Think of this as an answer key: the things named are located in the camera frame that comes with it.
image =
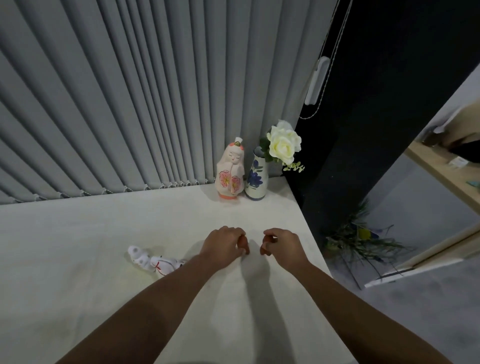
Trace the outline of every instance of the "person's left hand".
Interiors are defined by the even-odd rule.
[[[213,230],[205,239],[200,255],[205,256],[217,270],[223,269],[245,252],[245,249],[237,248],[239,237],[244,235],[245,231],[241,228],[222,226]]]

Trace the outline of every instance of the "hand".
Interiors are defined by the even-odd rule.
[[[244,235],[245,231],[241,228],[222,226],[213,230],[205,239],[200,255],[205,256],[217,270],[223,269],[245,252],[245,249],[236,247],[240,236]]]
[[[308,258],[297,234],[278,228],[265,230],[264,234],[260,247],[261,254],[273,254],[278,264],[290,273],[297,267],[308,264]]]

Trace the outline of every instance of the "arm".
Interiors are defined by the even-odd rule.
[[[262,247],[305,287],[360,364],[451,364],[430,344],[312,265],[296,234],[282,229],[264,233]]]
[[[200,254],[128,301],[58,361],[66,363],[153,363],[177,330],[197,293],[244,249],[240,228],[213,230]]]

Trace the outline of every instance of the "doll face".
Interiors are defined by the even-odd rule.
[[[228,158],[232,161],[232,164],[239,164],[240,163],[240,154],[235,152],[229,152]]]

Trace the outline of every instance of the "wooden shelf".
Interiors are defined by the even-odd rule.
[[[416,141],[405,154],[480,215],[480,189],[467,184],[467,181],[480,181],[480,164],[468,163],[455,169],[448,165],[455,154],[440,146],[430,148]]]

